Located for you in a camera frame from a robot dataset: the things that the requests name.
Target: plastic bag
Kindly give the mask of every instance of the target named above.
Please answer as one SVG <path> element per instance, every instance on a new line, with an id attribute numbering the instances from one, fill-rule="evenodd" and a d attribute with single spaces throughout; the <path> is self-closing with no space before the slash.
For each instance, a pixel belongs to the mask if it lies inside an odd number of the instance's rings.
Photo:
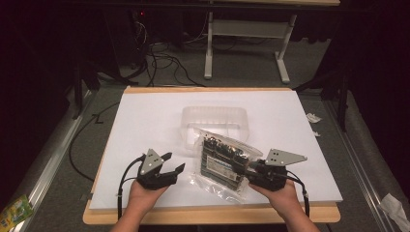
<path id="1" fill-rule="evenodd" d="M 195 173 L 190 175 L 190 182 L 224 200 L 243 204 L 249 182 L 245 170 L 250 161 L 263 154 L 220 134 L 201 129 L 195 129 L 195 132 L 199 134 L 194 144 L 197 165 Z"/>

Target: clear plastic container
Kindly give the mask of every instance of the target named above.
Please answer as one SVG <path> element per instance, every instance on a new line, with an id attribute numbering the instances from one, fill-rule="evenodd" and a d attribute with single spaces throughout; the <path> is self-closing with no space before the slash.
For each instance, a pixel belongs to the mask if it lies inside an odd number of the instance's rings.
<path id="1" fill-rule="evenodd" d="M 181 120 L 181 134 L 187 149 L 193 149 L 193 144 L 199 137 L 199 134 L 194 132 L 195 128 L 246 142 L 249 137 L 248 114 L 241 107 L 185 107 Z"/>

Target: metal bracket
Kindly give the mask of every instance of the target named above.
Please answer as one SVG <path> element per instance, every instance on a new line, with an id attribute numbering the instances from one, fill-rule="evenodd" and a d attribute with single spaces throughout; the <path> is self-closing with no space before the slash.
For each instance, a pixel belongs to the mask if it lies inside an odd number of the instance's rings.
<path id="1" fill-rule="evenodd" d="M 301 162 L 308 160 L 307 157 L 284 152 L 278 149 L 271 149 L 268 157 L 265 160 L 265 164 L 268 166 L 286 166 L 295 162 Z"/>

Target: white paper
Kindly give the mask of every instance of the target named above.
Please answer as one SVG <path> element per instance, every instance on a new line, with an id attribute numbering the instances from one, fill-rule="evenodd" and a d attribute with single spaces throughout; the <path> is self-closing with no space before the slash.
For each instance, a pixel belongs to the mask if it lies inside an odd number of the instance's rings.
<path id="1" fill-rule="evenodd" d="M 148 149 L 160 156 L 172 152 L 172 158 L 161 173 L 171 171 L 181 163 L 185 170 L 159 199 L 156 207 L 230 205 L 213 194 L 190 184 L 195 157 L 184 148 L 180 134 L 183 108 L 186 106 L 242 107 L 248 113 L 250 146 L 262 151 L 265 158 L 271 148 L 299 154 L 307 161 L 287 166 L 307 187 L 311 202 L 338 202 L 341 195 L 306 120 L 296 92 L 246 91 L 201 93 L 124 94 L 109 136 L 100 176 L 90 209 L 116 209 L 119 182 L 130 162 Z M 137 163 L 128 177 L 135 177 Z M 296 185 L 299 199 L 301 188 Z M 127 205 L 130 183 L 124 184 L 123 206 Z M 247 204 L 268 203 L 267 199 L 248 189 Z"/>
<path id="2" fill-rule="evenodd" d="M 395 199 L 391 194 L 387 194 L 383 198 L 379 207 L 395 221 L 402 232 L 410 231 L 410 222 L 407 220 L 401 202 Z"/>

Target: electrical cord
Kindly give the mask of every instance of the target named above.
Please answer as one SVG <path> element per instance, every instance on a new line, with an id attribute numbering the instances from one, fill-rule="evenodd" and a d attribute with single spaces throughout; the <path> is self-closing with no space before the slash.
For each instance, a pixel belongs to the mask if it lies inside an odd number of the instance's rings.
<path id="1" fill-rule="evenodd" d="M 194 81 L 190 78 L 187 69 L 181 64 L 181 62 L 178 58 L 176 58 L 174 56 L 170 56 L 170 55 L 168 55 L 166 53 L 163 53 L 163 52 L 159 52 L 156 55 L 154 55 L 154 53 L 149 54 L 149 55 L 154 57 L 154 61 L 152 62 L 151 66 L 153 66 L 155 69 L 165 69 L 165 68 L 170 67 L 172 64 L 176 64 L 177 67 L 174 70 L 174 78 L 181 85 L 206 87 L 205 85 L 200 84 L 200 83 L 198 83 L 198 82 L 196 82 L 196 81 Z M 167 63 L 163 67 L 159 67 L 158 61 L 160 61 L 160 60 L 167 60 L 167 61 L 169 61 L 169 63 Z M 184 82 L 182 82 L 178 79 L 177 72 L 179 71 L 180 68 L 184 71 L 185 77 L 191 82 L 191 84 L 190 83 L 184 83 Z M 150 81 L 149 85 L 154 86 L 154 83 L 152 81 Z"/>
<path id="2" fill-rule="evenodd" d="M 106 110 L 110 109 L 111 107 L 115 106 L 119 104 L 119 102 L 116 102 L 112 105 L 110 105 L 109 107 L 105 108 L 104 110 L 100 111 L 98 114 L 93 114 L 92 118 L 90 120 L 88 120 L 84 126 L 81 127 L 81 129 L 74 135 L 72 141 L 70 142 L 70 146 L 69 146 L 69 159 L 70 159 L 70 164 L 72 166 L 72 168 L 82 177 L 84 177 L 85 179 L 94 182 L 94 179 L 89 177 L 88 175 L 84 174 L 82 171 L 80 171 L 74 164 L 73 162 L 73 145 L 75 143 L 75 141 L 77 140 L 78 136 L 82 133 L 82 131 L 84 131 L 84 129 L 91 123 L 93 122 L 94 119 L 96 120 L 96 124 L 101 124 L 102 122 L 99 122 L 100 116 L 106 112 Z"/>
<path id="3" fill-rule="evenodd" d="M 129 178 L 126 180 L 127 177 L 127 173 L 129 172 L 130 168 L 133 167 L 134 164 L 136 164 L 139 161 L 144 161 L 145 160 L 145 155 L 142 155 L 141 157 L 135 159 L 134 161 L 132 161 L 130 163 L 130 165 L 127 167 L 127 169 L 124 171 L 123 177 L 121 178 L 121 182 L 120 182 L 120 187 L 118 188 L 118 194 L 117 194 L 117 210 L 118 210 L 118 219 L 121 218 L 121 216 L 123 215 L 123 184 L 126 181 L 129 181 L 131 179 L 135 179 L 135 178 Z"/>

